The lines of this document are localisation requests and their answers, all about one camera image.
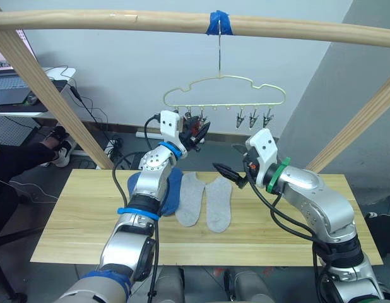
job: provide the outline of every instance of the green ring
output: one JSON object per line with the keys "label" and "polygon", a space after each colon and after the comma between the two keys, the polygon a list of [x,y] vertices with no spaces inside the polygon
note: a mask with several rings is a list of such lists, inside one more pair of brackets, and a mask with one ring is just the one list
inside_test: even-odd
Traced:
{"label": "green ring", "polygon": [[273,174],[273,177],[266,188],[267,192],[269,192],[270,194],[272,193],[272,189],[275,186],[279,176],[281,176],[283,170],[285,169],[286,166],[289,165],[289,163],[290,163],[290,158],[286,157],[285,161],[283,161],[281,165],[279,165],[279,167],[277,168],[276,172]]}

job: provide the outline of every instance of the black pants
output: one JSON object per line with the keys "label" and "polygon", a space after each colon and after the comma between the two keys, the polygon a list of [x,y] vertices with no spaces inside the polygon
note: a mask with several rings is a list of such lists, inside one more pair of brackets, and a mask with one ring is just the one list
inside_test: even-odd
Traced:
{"label": "black pants", "polygon": [[[29,146],[0,146],[0,180],[9,182],[12,177],[32,169],[55,157],[55,152],[41,143]],[[0,231],[18,205],[14,188],[0,182]]]}

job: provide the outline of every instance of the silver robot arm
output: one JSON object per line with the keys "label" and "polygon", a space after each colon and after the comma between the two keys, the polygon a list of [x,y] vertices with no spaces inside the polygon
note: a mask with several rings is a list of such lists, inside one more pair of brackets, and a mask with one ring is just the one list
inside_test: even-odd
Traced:
{"label": "silver robot arm", "polygon": [[97,270],[85,275],[65,292],[56,303],[125,303],[135,282],[147,278],[153,264],[155,240],[152,239],[168,191],[168,176],[178,159],[208,131],[203,124],[194,134],[199,117],[182,125],[176,112],[160,113],[160,131],[164,142],[146,153],[142,171],[126,208],[119,208],[118,222],[100,258]]}
{"label": "silver robot arm", "polygon": [[[269,193],[283,195],[303,214],[314,236],[324,244],[316,245],[321,263],[329,263],[322,282],[324,297],[336,303],[357,298],[383,299],[369,259],[360,248],[349,201],[328,188],[316,173],[289,166],[290,159],[278,163],[278,150],[268,129],[250,137],[245,146],[244,162],[251,182]],[[214,166],[240,188],[250,181],[222,164]]]}

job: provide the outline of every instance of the wooden table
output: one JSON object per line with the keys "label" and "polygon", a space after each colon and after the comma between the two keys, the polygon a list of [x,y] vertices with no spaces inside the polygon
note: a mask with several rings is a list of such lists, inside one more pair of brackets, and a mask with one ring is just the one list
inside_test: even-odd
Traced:
{"label": "wooden table", "polygon": [[[118,170],[123,188],[136,171]],[[217,172],[198,172],[212,182]],[[327,185],[343,194],[355,210],[360,242],[372,264],[382,264],[372,236],[343,175],[322,175]],[[274,196],[266,194],[270,202]],[[160,220],[160,260],[165,265],[311,266],[311,243],[277,227],[268,208],[251,187],[233,186],[232,221],[223,233],[206,226],[205,193],[201,216],[192,227],[175,218]],[[49,218],[31,261],[45,263],[98,264],[102,249],[117,221],[122,198],[110,170],[73,170]],[[279,209],[305,222],[286,201]]]}

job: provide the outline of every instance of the wooden frame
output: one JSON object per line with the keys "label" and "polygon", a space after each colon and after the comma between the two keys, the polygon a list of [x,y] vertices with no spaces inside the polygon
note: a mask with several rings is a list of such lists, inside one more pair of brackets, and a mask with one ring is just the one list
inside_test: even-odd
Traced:
{"label": "wooden frame", "polygon": [[[103,169],[112,162],[48,80],[15,30],[84,28],[205,33],[209,14],[115,10],[0,10],[0,51],[77,143]],[[321,40],[390,47],[390,29],[320,21],[230,15],[235,35]],[[307,166],[321,171],[390,108],[390,79]]]}

